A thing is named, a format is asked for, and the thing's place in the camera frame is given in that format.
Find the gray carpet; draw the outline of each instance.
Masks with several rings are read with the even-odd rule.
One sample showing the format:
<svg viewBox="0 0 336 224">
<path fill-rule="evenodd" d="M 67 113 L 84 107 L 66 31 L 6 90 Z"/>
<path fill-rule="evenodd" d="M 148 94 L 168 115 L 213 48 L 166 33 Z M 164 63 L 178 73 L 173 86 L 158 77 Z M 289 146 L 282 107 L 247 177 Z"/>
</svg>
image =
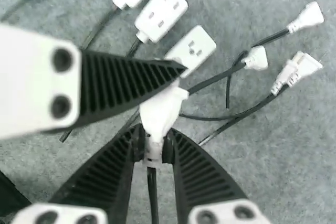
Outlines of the gray carpet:
<svg viewBox="0 0 336 224">
<path fill-rule="evenodd" d="M 15 1 L 1 0 L 0 13 Z M 143 59 L 163 57 L 186 32 L 201 24 L 217 42 L 217 50 L 182 83 L 186 88 L 226 70 L 241 50 L 283 29 L 312 0 L 187 1 L 187 13 L 169 34 L 157 45 L 146 44 L 137 54 Z M 336 0 L 317 1 L 326 18 L 324 24 L 268 45 L 268 70 L 246 70 L 234 76 L 232 111 L 262 99 L 282 65 L 298 50 L 321 60 L 324 69 L 204 147 L 275 224 L 336 223 Z M 110 7 L 111 0 L 34 1 L 11 20 L 17 26 L 80 45 Z M 135 40 L 133 23 L 139 12 L 139 8 L 122 12 L 92 48 L 125 54 Z M 225 81 L 221 81 L 185 101 L 183 111 L 221 115 L 225 112 L 224 94 Z M 46 201 L 112 138 L 131 113 L 76 130 L 65 144 L 58 142 L 59 135 L 42 134 L 0 142 L 0 169 L 28 199 Z M 220 125 L 179 119 L 175 127 L 201 140 Z M 170 167 L 159 170 L 158 180 L 160 221 L 176 223 Z M 145 169 L 137 165 L 128 223 L 149 222 Z"/>
</svg>

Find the screw hole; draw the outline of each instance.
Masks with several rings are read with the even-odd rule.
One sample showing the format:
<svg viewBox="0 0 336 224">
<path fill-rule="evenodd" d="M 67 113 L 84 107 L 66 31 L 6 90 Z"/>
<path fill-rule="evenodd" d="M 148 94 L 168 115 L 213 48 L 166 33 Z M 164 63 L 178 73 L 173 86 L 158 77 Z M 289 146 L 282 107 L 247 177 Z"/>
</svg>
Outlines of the screw hole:
<svg viewBox="0 0 336 224">
<path fill-rule="evenodd" d="M 52 102 L 51 113 L 54 118 L 61 119 L 70 111 L 70 101 L 64 96 L 57 96 Z"/>
<path fill-rule="evenodd" d="M 72 65 L 71 53 L 65 49 L 57 49 L 52 60 L 57 72 L 65 72 Z"/>
<path fill-rule="evenodd" d="M 36 224 L 53 224 L 55 223 L 56 219 L 57 219 L 57 213 L 54 211 L 49 211 L 40 215 L 36 220 Z"/>
<path fill-rule="evenodd" d="M 254 213 L 251 209 L 244 206 L 239 206 L 235 208 L 235 215 L 238 219 L 253 219 Z"/>
<path fill-rule="evenodd" d="M 97 224 L 97 218 L 94 215 L 85 215 L 77 221 L 77 224 Z"/>
<path fill-rule="evenodd" d="M 217 223 L 217 218 L 210 211 L 201 211 L 197 215 L 197 223 L 198 224 L 216 224 Z"/>
</svg>

